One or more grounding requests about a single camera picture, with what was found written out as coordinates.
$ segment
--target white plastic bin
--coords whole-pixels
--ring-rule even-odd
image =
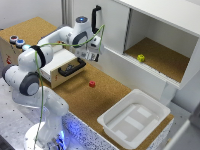
[[[98,122],[122,147],[136,149],[169,113],[169,108],[136,89],[102,114]]]

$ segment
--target black handle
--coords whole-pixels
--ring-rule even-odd
[[[96,28],[96,12],[99,10],[101,10],[101,7],[98,5],[92,10],[92,32],[94,34],[99,30]]]
[[[68,70],[68,71],[63,71],[63,70],[61,69],[61,67],[58,68],[58,72],[60,73],[60,75],[62,75],[63,77],[67,77],[67,76],[73,74],[74,72],[78,71],[79,69],[83,68],[83,67],[86,65],[86,63],[85,63],[82,59],[80,59],[80,58],[77,58],[77,61],[78,61],[80,64],[79,64],[78,66],[76,66],[76,67],[74,67],[74,68]]]

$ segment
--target yellow object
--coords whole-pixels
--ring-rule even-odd
[[[137,60],[138,60],[139,62],[144,62],[144,60],[145,60],[144,55],[142,55],[142,54],[138,55]]]

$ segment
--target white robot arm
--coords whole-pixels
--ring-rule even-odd
[[[39,87],[38,73],[36,72],[35,51],[37,51],[39,68],[50,63],[56,52],[53,51],[51,44],[47,43],[56,43],[57,41],[73,45],[77,57],[97,61],[99,54],[103,50],[103,45],[100,44],[101,39],[99,37],[95,36],[92,39],[93,36],[88,19],[86,17],[78,17],[73,29],[67,26],[62,27],[42,38],[37,45],[31,46],[20,54],[18,66],[8,65],[2,72],[4,80],[12,87],[13,101],[26,107],[41,107],[42,88]],[[38,150],[49,150],[49,143],[56,139],[62,131],[62,116],[68,113],[69,106],[65,100],[51,89],[44,87],[43,92],[44,106],[49,110],[49,114],[46,117],[45,124],[39,131],[37,146]],[[29,149],[33,146],[33,142],[33,139],[29,142]]]

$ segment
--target yellow-green wire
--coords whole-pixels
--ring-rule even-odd
[[[40,77],[40,82],[41,82],[41,86],[42,86],[42,105],[41,105],[41,116],[40,116],[40,123],[39,123],[39,127],[38,127],[38,130],[37,130],[37,134],[36,134],[36,138],[35,138],[35,143],[34,143],[34,150],[35,150],[35,145],[36,145],[36,142],[37,142],[37,137],[38,137],[38,132],[40,130],[40,125],[41,125],[41,122],[42,122],[42,114],[43,114],[43,107],[44,107],[44,103],[43,103],[43,99],[44,99],[44,93],[43,93],[43,81],[42,81],[42,76],[40,74],[40,68],[39,68],[39,65],[38,65],[38,61],[37,61],[37,51],[35,51],[35,62],[36,62],[36,66],[37,66],[37,71],[39,73],[39,77]]]
[[[93,36],[92,38],[90,38],[89,40],[87,40],[87,41],[85,41],[84,43],[81,43],[81,44],[77,44],[77,45],[68,45],[68,44],[62,44],[62,43],[47,43],[47,44],[41,45],[40,47],[43,47],[43,46],[46,46],[46,45],[81,46],[81,45],[84,45],[84,44],[90,42],[92,39],[94,39],[94,37],[97,36],[97,34],[99,34],[99,32],[101,32],[101,30],[102,30],[102,34],[101,34],[101,41],[102,41],[104,28],[105,28],[105,25],[102,25],[102,26],[99,28],[99,30],[96,32],[96,34],[94,34],[94,36]]]
[[[104,28],[105,28],[105,25],[102,25],[99,30],[96,32],[96,34],[90,38],[89,40],[87,40],[86,42],[84,43],[81,43],[81,44],[77,44],[77,45],[68,45],[68,44],[61,44],[61,43],[47,43],[47,44],[43,44],[41,45],[40,47],[43,47],[43,46],[46,46],[46,45],[63,45],[63,46],[81,46],[81,45],[84,45],[88,42],[90,42],[92,39],[94,39],[95,36],[97,36],[97,34],[99,34],[99,32],[102,30],[102,34],[101,34],[101,41],[100,41],[100,45],[99,45],[99,52],[100,49],[101,49],[101,42],[102,42],[102,37],[103,37],[103,32],[104,32]],[[40,130],[40,125],[41,125],[41,122],[42,122],[42,114],[43,114],[43,107],[44,107],[44,93],[43,93],[43,81],[42,81],[42,76],[40,74],[40,68],[39,68],[39,65],[38,65],[38,61],[37,61],[37,51],[35,51],[35,62],[36,62],[36,66],[37,66],[37,71],[39,73],[39,78],[40,78],[40,82],[41,82],[41,86],[42,86],[42,106],[41,106],[41,116],[40,116],[40,123],[39,123],[39,127],[38,127],[38,130],[37,130],[37,134],[36,134],[36,138],[35,138],[35,143],[34,143],[34,150],[35,150],[35,145],[36,145],[36,142],[37,142],[37,137],[38,137],[38,133],[39,133],[39,130]]]

